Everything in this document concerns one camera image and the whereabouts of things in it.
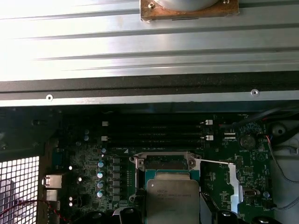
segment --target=screw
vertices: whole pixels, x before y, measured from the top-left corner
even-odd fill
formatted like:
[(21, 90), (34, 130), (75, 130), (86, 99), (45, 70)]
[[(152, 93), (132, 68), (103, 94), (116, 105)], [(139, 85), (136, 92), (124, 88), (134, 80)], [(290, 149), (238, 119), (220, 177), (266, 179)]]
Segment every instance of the screw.
[(229, 211), (223, 211), (222, 214), (226, 217), (230, 216), (230, 212)]
[(253, 89), (250, 93), (251, 93), (251, 95), (254, 96), (254, 97), (257, 97), (258, 95), (260, 95), (260, 91), (259, 91), (259, 90), (256, 90), (256, 89)]
[(260, 217), (260, 218), (258, 219), (258, 221), (259, 221), (260, 223), (264, 223), (264, 224), (269, 223), (269, 221), (268, 221), (266, 218), (264, 218), (264, 217)]
[(195, 160), (189, 160), (189, 161), (188, 161), (188, 165), (189, 165), (190, 167), (193, 167), (193, 166), (195, 165)]
[(155, 8), (155, 4), (154, 4), (154, 3), (150, 3), (150, 4), (148, 5), (148, 7), (149, 7), (149, 8)]
[(264, 197), (264, 198), (269, 198), (269, 197), (270, 197), (270, 193), (269, 193), (268, 191), (265, 191), (265, 192), (263, 193), (263, 197)]

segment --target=capacitor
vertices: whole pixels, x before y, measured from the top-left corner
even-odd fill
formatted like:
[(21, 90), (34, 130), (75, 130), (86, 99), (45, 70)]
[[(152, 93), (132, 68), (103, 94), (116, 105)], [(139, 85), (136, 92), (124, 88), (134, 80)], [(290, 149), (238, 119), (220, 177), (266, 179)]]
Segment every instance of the capacitor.
[(104, 196), (104, 193), (105, 193), (104, 190), (98, 191), (97, 197), (102, 198)]
[(104, 175), (105, 175), (105, 172), (104, 172), (104, 171), (100, 171), (100, 172), (98, 172), (97, 177), (98, 177), (99, 179), (101, 179), (101, 178), (104, 177)]
[(98, 186), (99, 189), (102, 189), (102, 188), (104, 187), (104, 185), (105, 185), (105, 182), (104, 182), (104, 181), (100, 181), (100, 182), (98, 182), (98, 184), (97, 184), (97, 186)]
[(103, 168), (104, 165), (105, 165), (105, 162), (104, 162), (104, 161), (100, 161), (100, 162), (98, 162), (98, 167)]

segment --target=mounting hole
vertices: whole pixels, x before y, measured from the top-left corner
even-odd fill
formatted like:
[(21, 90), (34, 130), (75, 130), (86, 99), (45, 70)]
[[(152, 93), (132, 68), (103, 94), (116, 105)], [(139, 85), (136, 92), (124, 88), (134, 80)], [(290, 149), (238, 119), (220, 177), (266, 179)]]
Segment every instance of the mounting hole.
[(52, 101), (53, 100), (53, 96), (51, 94), (46, 96), (46, 100), (48, 101)]

